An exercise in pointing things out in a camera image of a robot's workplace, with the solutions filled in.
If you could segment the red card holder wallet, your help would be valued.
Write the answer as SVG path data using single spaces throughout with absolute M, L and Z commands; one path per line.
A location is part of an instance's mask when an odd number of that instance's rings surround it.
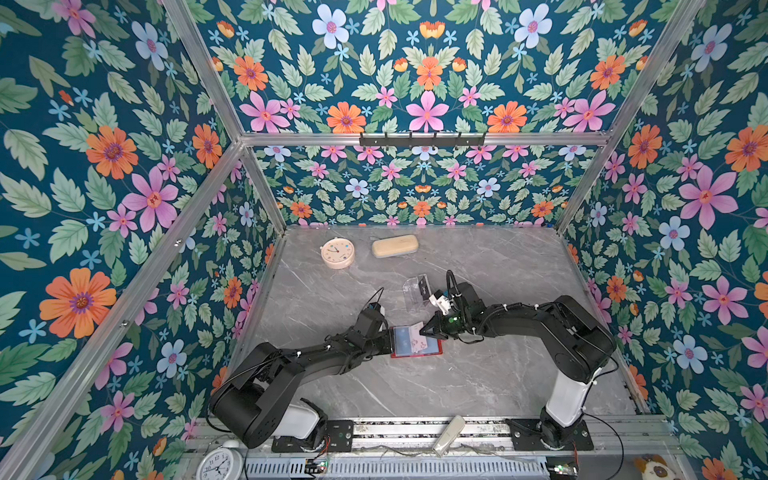
M 392 358 L 419 358 L 443 353 L 441 341 L 425 337 L 420 333 L 422 322 L 410 326 L 394 326 L 392 337 Z

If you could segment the pink floral credit card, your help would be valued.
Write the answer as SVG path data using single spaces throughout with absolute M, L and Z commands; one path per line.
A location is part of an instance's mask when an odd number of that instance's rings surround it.
M 428 339 L 420 333 L 423 326 L 422 322 L 418 322 L 408 328 L 410 351 L 413 355 L 420 354 L 429 346 Z

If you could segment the black credit card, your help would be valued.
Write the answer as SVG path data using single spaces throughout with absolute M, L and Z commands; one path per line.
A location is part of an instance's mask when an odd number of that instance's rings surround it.
M 419 291 L 420 298 L 423 302 L 429 302 L 429 298 L 431 297 L 431 288 L 429 284 L 429 279 L 426 274 L 420 274 L 417 279 L 417 287 Z

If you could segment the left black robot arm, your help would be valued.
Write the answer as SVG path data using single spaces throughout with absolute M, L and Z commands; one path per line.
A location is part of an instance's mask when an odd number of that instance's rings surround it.
M 321 344 L 300 349 L 279 349 L 269 342 L 257 345 L 214 390 L 209 411 L 249 449 L 286 437 L 315 451 L 326 442 L 328 416 L 307 399 L 292 413 L 290 405 L 299 387 L 343 375 L 391 353 L 384 308 L 370 302 L 353 326 L 327 336 Z

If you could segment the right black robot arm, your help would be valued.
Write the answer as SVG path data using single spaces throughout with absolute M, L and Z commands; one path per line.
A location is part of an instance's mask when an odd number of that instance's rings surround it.
M 470 283 L 459 282 L 451 270 L 445 278 L 446 288 L 429 298 L 436 312 L 420 335 L 465 344 L 504 336 L 540 339 L 558 374 L 530 435 L 551 450 L 564 448 L 583 424 L 592 385 L 616 350 L 611 334 L 569 295 L 533 305 L 487 305 Z

